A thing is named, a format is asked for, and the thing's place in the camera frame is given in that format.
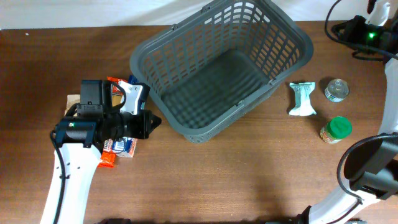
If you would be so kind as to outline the green lid jar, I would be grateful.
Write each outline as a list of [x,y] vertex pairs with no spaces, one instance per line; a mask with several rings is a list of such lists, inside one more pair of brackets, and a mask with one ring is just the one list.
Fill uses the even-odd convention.
[[336,144],[348,137],[352,133],[352,130],[352,124],[347,118],[337,116],[321,128],[320,137],[328,144]]

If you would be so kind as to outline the grey plastic basket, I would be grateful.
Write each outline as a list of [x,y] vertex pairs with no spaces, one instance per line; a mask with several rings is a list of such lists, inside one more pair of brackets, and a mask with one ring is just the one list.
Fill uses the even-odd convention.
[[201,144],[267,100],[312,55],[310,37],[274,2],[212,1],[136,47],[130,68],[169,125]]

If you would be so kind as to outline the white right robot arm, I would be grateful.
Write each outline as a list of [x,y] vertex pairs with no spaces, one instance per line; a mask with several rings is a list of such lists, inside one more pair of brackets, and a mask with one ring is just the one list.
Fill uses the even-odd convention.
[[336,170],[338,187],[324,200],[307,207],[290,223],[352,223],[364,208],[397,195],[397,19],[389,27],[389,1],[369,1],[368,18],[353,19],[332,28],[326,36],[353,49],[353,57],[385,65],[386,98],[381,127],[375,136],[362,139],[342,155]]

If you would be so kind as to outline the blue tissue box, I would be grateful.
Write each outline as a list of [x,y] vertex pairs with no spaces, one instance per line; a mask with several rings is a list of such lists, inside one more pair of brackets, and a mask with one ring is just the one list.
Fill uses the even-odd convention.
[[[108,77],[107,79],[117,83],[126,92],[127,101],[120,109],[121,113],[128,112],[132,115],[138,115],[144,109],[149,89],[143,83],[139,83],[139,80],[134,75],[130,75],[128,81],[113,77]],[[112,143],[111,150],[119,157],[132,158],[136,143],[137,139],[123,137],[122,140]]]

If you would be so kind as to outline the silver tin can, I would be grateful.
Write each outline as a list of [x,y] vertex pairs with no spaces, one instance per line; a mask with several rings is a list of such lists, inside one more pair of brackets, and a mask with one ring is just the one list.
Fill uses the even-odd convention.
[[325,96],[328,100],[339,103],[349,95],[349,86],[342,79],[334,79],[325,88]]

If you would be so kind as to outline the beige paper pouch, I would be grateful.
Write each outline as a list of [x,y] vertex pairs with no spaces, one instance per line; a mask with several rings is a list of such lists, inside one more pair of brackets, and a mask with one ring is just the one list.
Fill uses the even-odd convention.
[[65,116],[67,115],[68,110],[76,103],[80,103],[80,95],[68,95],[67,96],[67,105],[65,109]]

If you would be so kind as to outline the San Remo spaghetti packet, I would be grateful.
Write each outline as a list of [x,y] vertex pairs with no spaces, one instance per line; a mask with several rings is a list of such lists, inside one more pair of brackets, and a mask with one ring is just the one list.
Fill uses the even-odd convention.
[[[123,93],[121,90],[111,85],[111,102],[112,106],[118,106],[123,100]],[[116,156],[126,151],[127,141],[121,139],[119,141],[114,141],[109,139],[105,141],[103,152],[100,158],[98,167],[110,167],[113,168],[116,160]]]

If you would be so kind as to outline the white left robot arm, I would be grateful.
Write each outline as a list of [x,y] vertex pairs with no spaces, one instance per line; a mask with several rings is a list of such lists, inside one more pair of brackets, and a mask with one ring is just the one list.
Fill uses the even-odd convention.
[[137,115],[67,113],[50,132],[55,160],[41,223],[83,223],[91,182],[105,142],[147,139],[161,122],[149,110]]

